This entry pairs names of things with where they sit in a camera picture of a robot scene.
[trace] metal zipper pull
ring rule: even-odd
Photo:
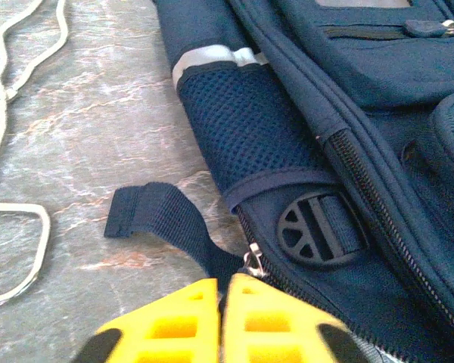
[[[431,20],[407,20],[403,25],[405,33],[415,38],[443,38],[454,36],[454,20],[443,23]]]
[[[268,274],[264,271],[264,267],[260,261],[263,255],[259,245],[252,243],[249,245],[249,252],[244,255],[244,269],[249,272],[249,275],[255,278],[265,278]]]

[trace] webbing strap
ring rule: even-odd
[[[226,292],[231,276],[243,265],[241,257],[215,245],[195,205],[175,186],[148,183],[116,190],[105,237],[128,238],[150,232],[190,255]]]

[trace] gray marble surface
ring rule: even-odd
[[[0,25],[31,0],[0,0]],[[58,37],[55,2],[8,37],[8,84]],[[103,323],[200,278],[184,253],[148,235],[103,238],[114,191],[179,186],[212,238],[244,251],[172,86],[148,0],[67,4],[70,38],[11,104],[0,201],[40,203],[52,219],[39,280],[0,306],[0,362],[67,362]],[[0,293],[29,271],[38,219],[0,215]]]

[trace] backpack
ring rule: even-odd
[[[399,359],[454,361],[454,0],[356,3],[157,0],[249,252],[164,183],[119,189],[105,235],[153,232],[220,290],[242,269]]]

